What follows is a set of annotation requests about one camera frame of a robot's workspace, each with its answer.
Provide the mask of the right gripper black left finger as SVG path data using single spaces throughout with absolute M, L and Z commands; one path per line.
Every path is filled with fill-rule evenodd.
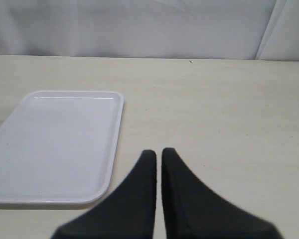
M 59 226 L 54 239 L 151 239 L 156 210 L 156 153 L 144 150 L 101 203 Z

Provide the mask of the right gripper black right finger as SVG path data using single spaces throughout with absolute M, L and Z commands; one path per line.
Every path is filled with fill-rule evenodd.
M 280 239 L 270 222 L 226 201 L 187 167 L 174 148 L 162 151 L 161 197 L 168 239 Z

